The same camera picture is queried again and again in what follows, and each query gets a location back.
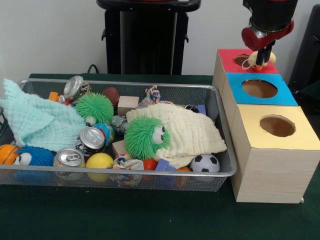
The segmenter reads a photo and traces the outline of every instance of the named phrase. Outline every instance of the yellow rubber duck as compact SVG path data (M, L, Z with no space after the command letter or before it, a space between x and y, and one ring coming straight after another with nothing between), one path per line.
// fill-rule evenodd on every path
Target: yellow rubber duck
M260 66L260 65L257 65L256 63L256 60L257 60L257 55L258 55L258 51L254 51L248 58L248 63L249 65L251 66L251 68L255 68L258 72L260 72L262 69L264 69L265 66L268 65L268 62L271 62L273 64L276 63L276 55L271 52L270 54L270 59L268 62L263 62L263 64Z

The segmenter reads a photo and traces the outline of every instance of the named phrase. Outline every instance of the circular hole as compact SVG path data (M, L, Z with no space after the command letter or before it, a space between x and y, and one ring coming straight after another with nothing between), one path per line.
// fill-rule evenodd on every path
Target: circular hole
M278 115L264 116L260 120L260 127L274 136L283 138L291 136L296 131L295 124L292 121Z
M233 60L234 60L234 62L235 62L236 64L238 64L238 65L241 66L241 67L242 67L242 64L243 64L243 67L249 68L250 65L249 65L248 61L246 61L248 58L249 58L249 55L247 55L247 54L241 54L241 55L239 55L239 56L236 56Z
M250 96L269 99L277 95L278 89L270 82L261 79L249 79L242 83L243 90Z

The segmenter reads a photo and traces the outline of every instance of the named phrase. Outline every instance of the yellow ball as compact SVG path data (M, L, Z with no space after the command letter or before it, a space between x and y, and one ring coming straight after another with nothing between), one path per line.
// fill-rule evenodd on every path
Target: yellow ball
M87 175L92 181L97 182L97 183L104 183L110 178L110 175L108 173L88 172Z
M86 168L88 169L107 169L111 168L114 164L114 160L106 153L100 152L92 155L86 162Z
M111 168L114 164L114 160L106 153L96 153L92 155L86 162L85 167L89 169L107 169ZM104 183L110 177L108 173L87 173L88 177L97 183Z

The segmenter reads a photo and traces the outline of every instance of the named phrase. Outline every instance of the stacked cube boxes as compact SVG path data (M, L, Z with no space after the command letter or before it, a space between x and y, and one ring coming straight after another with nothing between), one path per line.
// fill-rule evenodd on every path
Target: stacked cube boxes
M317 168L320 141L274 64L257 72L236 63L251 53L218 50L213 75L238 162L235 199L299 203Z

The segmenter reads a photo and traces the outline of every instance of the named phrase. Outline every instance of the blue globe ball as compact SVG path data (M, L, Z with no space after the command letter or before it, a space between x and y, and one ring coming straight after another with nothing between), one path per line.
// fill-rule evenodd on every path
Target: blue globe ball
M99 129L105 137L105 146L108 147L115 140L115 130L106 123L97 123L93 125L94 128Z

